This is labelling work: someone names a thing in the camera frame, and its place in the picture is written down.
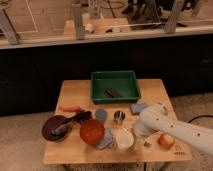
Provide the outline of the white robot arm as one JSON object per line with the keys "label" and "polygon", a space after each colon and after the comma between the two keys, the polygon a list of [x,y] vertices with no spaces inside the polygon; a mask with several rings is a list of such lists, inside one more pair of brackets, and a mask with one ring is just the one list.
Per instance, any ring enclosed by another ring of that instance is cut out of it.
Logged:
{"label": "white robot arm", "polygon": [[143,109],[133,124],[135,135],[149,137],[155,131],[161,131],[213,156],[213,129],[171,119],[167,113],[166,106],[161,102]]}

